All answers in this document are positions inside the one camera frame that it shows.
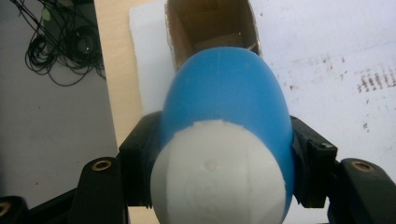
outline brown cardboard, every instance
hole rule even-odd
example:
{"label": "brown cardboard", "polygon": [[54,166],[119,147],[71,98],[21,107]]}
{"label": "brown cardboard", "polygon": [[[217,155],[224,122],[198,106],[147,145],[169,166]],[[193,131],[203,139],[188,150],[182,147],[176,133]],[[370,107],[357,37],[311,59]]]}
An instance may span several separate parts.
{"label": "brown cardboard", "polygon": [[262,50],[248,0],[168,0],[168,40],[176,69],[193,54],[214,47]]}

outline wooden table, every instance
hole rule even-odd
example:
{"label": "wooden table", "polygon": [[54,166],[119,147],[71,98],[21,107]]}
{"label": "wooden table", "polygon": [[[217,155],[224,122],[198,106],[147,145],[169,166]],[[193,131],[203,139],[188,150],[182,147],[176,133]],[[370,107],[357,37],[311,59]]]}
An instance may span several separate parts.
{"label": "wooden table", "polygon": [[[129,8],[148,1],[94,1],[118,147],[142,116]],[[151,209],[130,207],[129,211],[133,223],[159,223]]]}

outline blue plastic shell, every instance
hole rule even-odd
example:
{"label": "blue plastic shell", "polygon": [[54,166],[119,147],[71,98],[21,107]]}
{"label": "blue plastic shell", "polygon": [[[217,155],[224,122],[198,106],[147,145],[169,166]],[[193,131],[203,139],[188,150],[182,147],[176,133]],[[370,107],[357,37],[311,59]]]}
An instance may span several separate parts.
{"label": "blue plastic shell", "polygon": [[245,127],[271,150],[285,179],[286,216],[294,188],[290,116],[274,74],[253,52],[207,49],[183,64],[164,105],[161,147],[194,122],[213,119]]}

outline white rounded tip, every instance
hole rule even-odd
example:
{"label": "white rounded tip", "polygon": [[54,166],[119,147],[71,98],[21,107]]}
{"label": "white rounded tip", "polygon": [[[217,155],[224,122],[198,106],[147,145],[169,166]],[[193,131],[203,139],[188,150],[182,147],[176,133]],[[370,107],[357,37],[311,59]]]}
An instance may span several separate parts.
{"label": "white rounded tip", "polygon": [[154,164],[151,198],[162,224],[281,223],[279,166],[253,133],[222,120],[175,134]]}

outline black plastic bracket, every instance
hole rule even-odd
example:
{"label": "black plastic bracket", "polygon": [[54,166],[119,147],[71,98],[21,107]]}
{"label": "black plastic bracket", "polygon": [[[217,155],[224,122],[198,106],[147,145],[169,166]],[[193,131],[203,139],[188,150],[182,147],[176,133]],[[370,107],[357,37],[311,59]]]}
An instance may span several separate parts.
{"label": "black plastic bracket", "polygon": [[294,196],[305,208],[323,208],[336,164],[337,147],[301,120],[291,117],[295,154]]}
{"label": "black plastic bracket", "polygon": [[122,182],[129,206],[152,206],[150,178],[160,154],[161,114],[155,112],[144,116],[119,148]]}
{"label": "black plastic bracket", "polygon": [[396,223],[396,186],[371,162],[342,160],[329,199],[331,224]]}
{"label": "black plastic bracket", "polygon": [[17,196],[7,196],[0,199],[0,223],[25,224],[30,217],[26,202]]}
{"label": "black plastic bracket", "polygon": [[129,223],[119,160],[103,157],[84,166],[67,223]]}

